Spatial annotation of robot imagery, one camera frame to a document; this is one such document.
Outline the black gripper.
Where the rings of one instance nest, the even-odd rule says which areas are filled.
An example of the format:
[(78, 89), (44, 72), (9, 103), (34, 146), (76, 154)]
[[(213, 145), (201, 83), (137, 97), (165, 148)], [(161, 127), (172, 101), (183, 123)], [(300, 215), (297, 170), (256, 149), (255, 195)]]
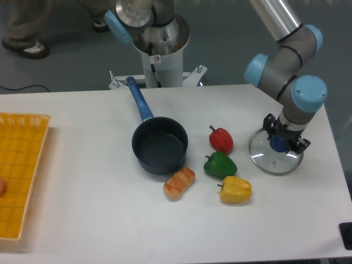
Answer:
[(266, 131), (268, 140), (273, 138), (273, 149), (275, 151), (303, 153), (311, 144), (307, 139), (301, 138), (302, 130), (290, 130), (286, 123), (282, 123), (280, 118), (269, 113), (263, 120), (262, 129)]

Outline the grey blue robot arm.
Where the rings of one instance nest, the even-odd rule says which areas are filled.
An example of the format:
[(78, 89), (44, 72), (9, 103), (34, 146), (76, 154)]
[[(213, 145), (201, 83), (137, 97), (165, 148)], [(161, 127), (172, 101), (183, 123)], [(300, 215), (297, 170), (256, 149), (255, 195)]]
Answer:
[[(271, 148), (300, 154), (310, 144), (301, 133), (323, 105), (327, 87), (318, 77), (296, 73), (321, 48), (322, 33), (302, 23), (287, 1), (251, 5), (279, 49), (272, 56), (256, 55), (244, 76), (283, 106), (278, 117), (268, 115), (263, 121)], [(141, 53), (148, 87), (186, 87), (200, 80), (198, 73), (183, 77), (183, 49), (190, 33), (186, 21), (175, 14), (173, 1), (117, 1), (105, 20), (118, 39)]]

